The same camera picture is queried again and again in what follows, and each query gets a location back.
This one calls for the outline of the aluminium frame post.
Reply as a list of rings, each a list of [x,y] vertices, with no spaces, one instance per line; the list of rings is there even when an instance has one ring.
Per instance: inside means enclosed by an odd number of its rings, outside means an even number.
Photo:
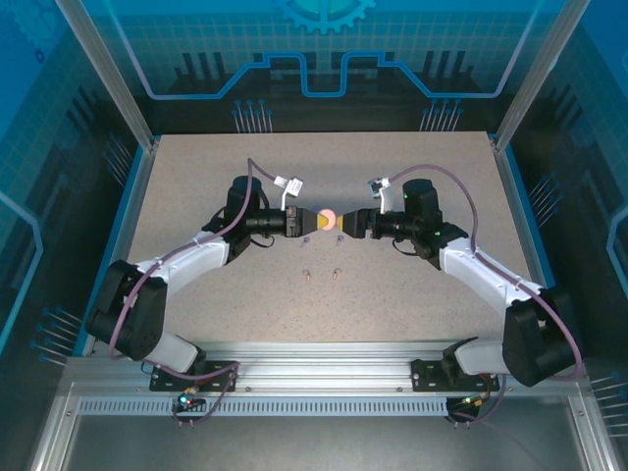
[[[109,92],[118,111],[143,150],[155,140],[117,64],[81,0],[55,0],[83,52]]]
[[[558,61],[591,0],[565,0],[521,87],[508,107],[494,138],[494,154],[504,155],[543,84]]]

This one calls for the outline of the aluminium mounting rail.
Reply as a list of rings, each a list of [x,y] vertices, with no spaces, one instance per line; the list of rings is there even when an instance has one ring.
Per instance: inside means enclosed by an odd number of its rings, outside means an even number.
[[[206,342],[214,360],[240,363],[236,396],[411,396],[410,362],[438,360],[446,341]],[[112,360],[99,345],[89,357],[72,357],[58,394],[148,396],[140,365]]]

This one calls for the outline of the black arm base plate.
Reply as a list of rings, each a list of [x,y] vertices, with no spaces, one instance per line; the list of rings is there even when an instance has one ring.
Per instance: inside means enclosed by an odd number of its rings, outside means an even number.
[[[218,372],[221,369],[228,368],[227,372],[224,372],[221,375],[217,375],[209,380],[206,380],[200,386],[198,386],[198,390],[201,393],[219,393],[227,384],[227,381],[230,376],[230,366],[233,364],[233,361],[205,361],[205,365],[201,370],[188,372],[188,375],[191,376],[201,376],[207,375],[209,373]],[[191,388],[194,386],[194,381],[185,380],[179,377],[172,376],[169,373],[164,372],[156,367],[153,368],[151,373],[151,380],[149,384],[149,389],[152,392],[159,393],[175,393],[182,392],[187,388]]]
[[[447,359],[416,359],[410,364],[410,377],[416,393],[496,393],[499,390],[497,377],[466,374]]]

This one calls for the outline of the blue table side strip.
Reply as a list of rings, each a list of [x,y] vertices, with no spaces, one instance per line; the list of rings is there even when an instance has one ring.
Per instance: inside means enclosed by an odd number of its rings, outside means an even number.
[[[109,265],[118,259],[126,259],[130,253],[138,215],[148,186],[155,156],[155,149],[144,150],[141,146],[138,147],[135,153],[101,263],[96,273],[93,288],[87,301],[72,357],[85,356],[91,351],[93,341],[89,339],[89,334],[85,330],[86,321],[94,306]]]
[[[556,287],[532,204],[509,145],[496,154],[496,162],[531,280],[546,288]]]

